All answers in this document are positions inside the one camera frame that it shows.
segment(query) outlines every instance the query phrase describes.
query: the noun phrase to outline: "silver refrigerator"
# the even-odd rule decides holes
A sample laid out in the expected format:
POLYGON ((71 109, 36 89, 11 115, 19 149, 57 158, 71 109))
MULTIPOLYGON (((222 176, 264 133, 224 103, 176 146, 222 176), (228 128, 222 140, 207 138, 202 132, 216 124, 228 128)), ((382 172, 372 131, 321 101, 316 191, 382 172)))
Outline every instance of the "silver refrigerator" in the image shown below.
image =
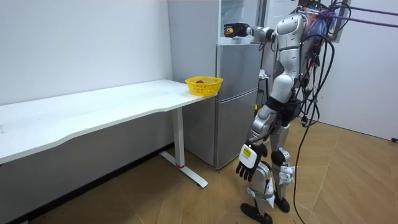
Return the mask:
POLYGON ((183 107, 185 149, 222 168, 238 156, 254 118, 261 64, 258 45, 223 45, 216 50, 216 97, 183 107))

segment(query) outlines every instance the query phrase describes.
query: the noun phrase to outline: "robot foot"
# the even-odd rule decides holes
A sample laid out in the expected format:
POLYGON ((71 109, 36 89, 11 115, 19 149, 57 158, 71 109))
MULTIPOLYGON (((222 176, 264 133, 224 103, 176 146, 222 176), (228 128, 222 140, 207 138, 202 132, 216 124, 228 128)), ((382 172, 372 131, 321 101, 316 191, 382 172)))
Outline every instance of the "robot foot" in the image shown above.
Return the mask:
POLYGON ((284 213, 289 213, 290 212, 290 205, 289 203, 286 201, 286 199, 279 199, 278 197, 278 193, 274 192, 275 194, 275 204, 279 207, 279 209, 284 212, 284 213))
POLYGON ((249 218, 261 224, 272 224, 272 217, 270 215, 266 213, 264 214, 264 216, 260 215, 256 207, 251 206, 247 203, 241 204, 241 211, 249 218))

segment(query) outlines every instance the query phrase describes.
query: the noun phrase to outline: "wooden floor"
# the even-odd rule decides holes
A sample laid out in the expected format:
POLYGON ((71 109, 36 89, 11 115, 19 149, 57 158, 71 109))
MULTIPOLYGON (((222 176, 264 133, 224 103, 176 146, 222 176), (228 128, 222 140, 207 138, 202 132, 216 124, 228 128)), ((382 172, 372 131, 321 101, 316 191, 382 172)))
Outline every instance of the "wooden floor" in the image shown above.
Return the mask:
MULTIPOLYGON (((293 160, 303 132, 294 122, 286 144, 293 160)), ((208 181, 206 188, 158 156, 30 223, 256 223, 239 210, 252 198, 234 173, 237 160, 219 172, 188 152, 186 163, 208 181)), ((319 123, 297 172, 297 206, 307 223, 398 223, 398 144, 319 123)), ((293 185, 287 199, 293 208, 293 185)), ((294 209, 267 212, 275 224, 300 223, 294 209)))

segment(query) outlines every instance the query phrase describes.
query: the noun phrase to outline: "refrigerator door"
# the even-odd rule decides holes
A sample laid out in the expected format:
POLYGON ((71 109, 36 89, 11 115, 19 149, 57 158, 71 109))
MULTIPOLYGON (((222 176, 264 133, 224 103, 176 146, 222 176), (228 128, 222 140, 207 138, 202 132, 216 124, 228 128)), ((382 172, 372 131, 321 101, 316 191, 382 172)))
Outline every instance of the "refrigerator door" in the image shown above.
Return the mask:
POLYGON ((219 45, 217 77, 224 81, 217 100, 222 102, 256 89, 260 66, 259 45, 219 45))
POLYGON ((215 164, 220 169, 238 156, 254 119, 257 89, 216 104, 215 164))

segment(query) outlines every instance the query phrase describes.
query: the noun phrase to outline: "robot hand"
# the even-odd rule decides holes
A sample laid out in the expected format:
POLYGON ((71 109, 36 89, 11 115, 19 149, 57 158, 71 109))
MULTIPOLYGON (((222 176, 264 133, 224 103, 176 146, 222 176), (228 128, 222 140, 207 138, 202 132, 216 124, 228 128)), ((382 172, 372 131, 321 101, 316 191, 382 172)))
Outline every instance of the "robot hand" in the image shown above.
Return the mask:
POLYGON ((267 157, 267 148, 262 140, 260 142, 260 144, 250 144, 249 141, 246 141, 239 155, 236 173, 249 182, 251 182, 252 176, 260 163, 261 156, 267 157))
POLYGON ((225 37, 245 37, 248 35, 248 29, 250 26, 248 24, 237 22, 234 24, 224 25, 224 35, 225 37))

